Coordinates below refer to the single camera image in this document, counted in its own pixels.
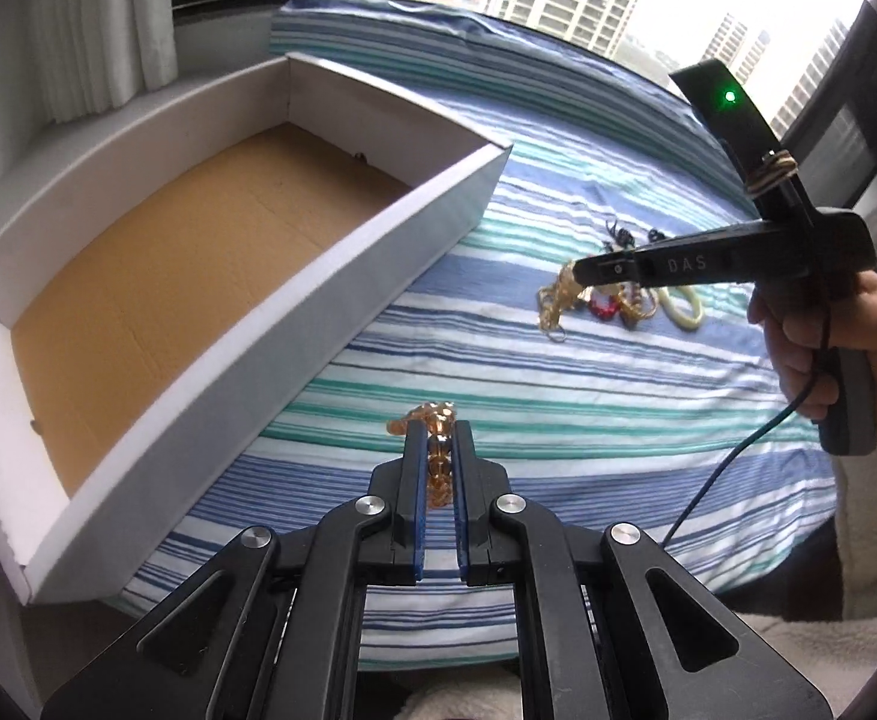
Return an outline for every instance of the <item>jewelry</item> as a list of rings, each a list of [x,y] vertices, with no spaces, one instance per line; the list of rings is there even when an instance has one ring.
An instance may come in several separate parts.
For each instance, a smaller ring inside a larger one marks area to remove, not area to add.
[[[648,309],[645,309],[646,296],[648,297]],[[615,299],[619,303],[622,320],[630,326],[641,322],[642,319],[651,319],[658,310],[658,298],[655,293],[652,290],[637,287],[637,285],[622,285]]]
[[[692,306],[691,314],[684,314],[678,309],[675,301],[672,300],[669,290],[678,290],[682,295],[685,295],[685,299]],[[658,301],[662,304],[662,309],[669,319],[672,319],[672,322],[675,322],[683,330],[698,330],[701,327],[701,322],[705,319],[705,310],[702,308],[701,298],[699,298],[699,294],[696,293],[694,288],[659,287],[656,292],[658,293]]]
[[[604,303],[599,300],[600,296],[605,297]],[[603,322],[608,322],[609,319],[614,319],[615,314],[619,313],[619,308],[621,308],[621,305],[619,305],[619,301],[615,298],[615,295],[603,295],[600,290],[592,290],[592,295],[588,300],[588,309]]]
[[[566,338],[565,329],[561,326],[562,312],[574,308],[585,292],[585,288],[574,280],[571,272],[573,265],[563,265],[555,283],[538,290],[538,328],[549,337],[549,341],[556,343]]]
[[[440,509],[448,506],[453,499],[451,490],[451,428],[454,428],[454,403],[423,403],[412,409],[401,419],[388,421],[388,434],[403,436],[408,432],[408,423],[412,419],[425,422],[429,431],[429,468],[427,471],[427,498],[429,509]]]

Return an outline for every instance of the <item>metal pivot screw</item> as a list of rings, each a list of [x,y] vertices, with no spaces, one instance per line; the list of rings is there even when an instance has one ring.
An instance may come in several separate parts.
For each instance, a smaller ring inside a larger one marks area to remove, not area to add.
[[[630,522],[619,522],[618,525],[612,525],[612,538],[619,544],[634,544],[641,537],[642,532]]]
[[[499,495],[495,500],[495,505],[499,508],[500,512],[505,512],[506,514],[518,514],[518,512],[523,512],[525,510],[525,498],[521,495],[516,495],[515,493],[506,493],[505,495]]]
[[[249,549],[261,549],[267,546],[269,541],[271,541],[271,531],[267,528],[262,528],[261,525],[246,528],[241,533],[241,545]]]
[[[378,495],[363,495],[355,501],[355,510],[359,514],[380,514],[384,511],[384,501]]]

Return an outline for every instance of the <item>striped bedsheet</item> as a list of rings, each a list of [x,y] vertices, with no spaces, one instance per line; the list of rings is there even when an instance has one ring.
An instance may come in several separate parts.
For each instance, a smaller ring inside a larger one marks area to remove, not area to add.
[[[661,538],[728,449],[784,405],[744,319],[749,287],[701,288],[707,319],[694,333],[662,312],[635,330],[584,313],[565,320],[566,343],[538,332],[535,293],[563,262],[600,250],[609,220],[643,242],[651,227],[676,235],[747,218],[718,146],[683,103],[637,76],[483,17],[292,0],[275,14],[272,47],[397,79],[514,151],[478,228],[276,415],[120,603],[148,610],[247,525],[305,527],[360,495],[375,464],[401,453],[385,422],[426,400],[456,402],[478,453],[563,521],[627,519]],[[550,97],[523,97],[523,79]],[[834,506],[814,427],[789,418],[728,469],[671,551],[723,589],[778,565]],[[429,512],[426,546],[420,586],[369,590],[363,667],[513,656],[510,590],[459,584],[451,509]]]

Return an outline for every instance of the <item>open box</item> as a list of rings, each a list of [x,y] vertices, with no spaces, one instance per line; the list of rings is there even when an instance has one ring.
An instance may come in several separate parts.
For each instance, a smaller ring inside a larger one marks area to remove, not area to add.
[[[14,210],[0,225],[0,560],[24,602],[118,592],[478,223],[510,151],[302,55],[95,126],[0,182]]]

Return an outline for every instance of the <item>white cardboard box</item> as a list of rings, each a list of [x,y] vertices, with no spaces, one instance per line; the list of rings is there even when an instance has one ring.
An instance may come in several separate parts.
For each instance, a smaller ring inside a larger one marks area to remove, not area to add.
[[[411,190],[225,332],[69,498],[32,429],[11,328],[129,210],[282,122],[363,153]],[[394,84],[288,55],[133,101],[12,169],[0,182],[0,560],[19,599],[120,591],[273,415],[478,223],[510,148]]]

